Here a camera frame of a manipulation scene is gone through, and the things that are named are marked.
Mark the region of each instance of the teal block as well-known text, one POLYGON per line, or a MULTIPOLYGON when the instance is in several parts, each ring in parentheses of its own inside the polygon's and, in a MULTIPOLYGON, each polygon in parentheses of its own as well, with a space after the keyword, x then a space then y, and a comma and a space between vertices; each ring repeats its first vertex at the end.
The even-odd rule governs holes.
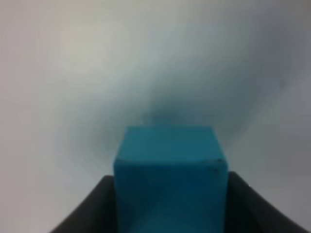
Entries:
POLYGON ((114 162, 119 233, 223 233, 226 159, 210 127, 132 127, 114 162))

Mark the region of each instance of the white wall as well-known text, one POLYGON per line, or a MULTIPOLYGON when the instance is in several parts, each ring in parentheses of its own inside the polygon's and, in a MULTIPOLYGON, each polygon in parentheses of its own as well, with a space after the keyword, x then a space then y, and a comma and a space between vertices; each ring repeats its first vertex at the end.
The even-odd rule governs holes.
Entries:
POLYGON ((0 231, 48 232, 129 124, 215 127, 232 170, 311 229, 307 0, 2 0, 0 231))

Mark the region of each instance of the black holder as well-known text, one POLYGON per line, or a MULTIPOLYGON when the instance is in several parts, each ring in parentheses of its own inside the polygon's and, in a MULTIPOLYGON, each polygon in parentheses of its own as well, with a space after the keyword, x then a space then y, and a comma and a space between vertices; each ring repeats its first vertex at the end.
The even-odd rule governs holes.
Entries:
MULTIPOLYGON (((117 233, 113 176, 104 176, 89 196, 51 233, 117 233)), ((308 233, 229 173, 225 233, 308 233)))

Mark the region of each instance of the block front face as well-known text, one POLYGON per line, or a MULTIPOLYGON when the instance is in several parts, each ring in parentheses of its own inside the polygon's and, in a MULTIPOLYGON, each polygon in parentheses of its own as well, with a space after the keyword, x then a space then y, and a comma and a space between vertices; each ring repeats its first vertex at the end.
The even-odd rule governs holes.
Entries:
MULTIPOLYGON (((183 148, 186 152, 192 151, 189 155, 191 159, 185 158, 185 155, 178 159, 175 155, 170 159, 158 156, 156 161, 148 161, 154 150, 148 153, 148 148, 144 148, 145 159, 137 157, 137 154, 131 156, 133 150, 127 149, 129 144, 126 142, 130 136, 127 134, 125 137, 120 150, 122 155, 117 156, 114 164, 119 233, 222 233, 227 164, 221 152, 220 155, 206 155, 204 159, 202 154, 195 154, 198 143, 190 142, 189 146, 195 145, 196 148, 189 149, 187 145, 183 148)), ((172 144, 176 143, 178 137, 168 140, 170 137, 164 135, 166 140, 160 140, 158 148, 163 143, 170 144, 174 140, 172 144)), ((165 145, 171 152, 179 150, 175 146, 165 145)))

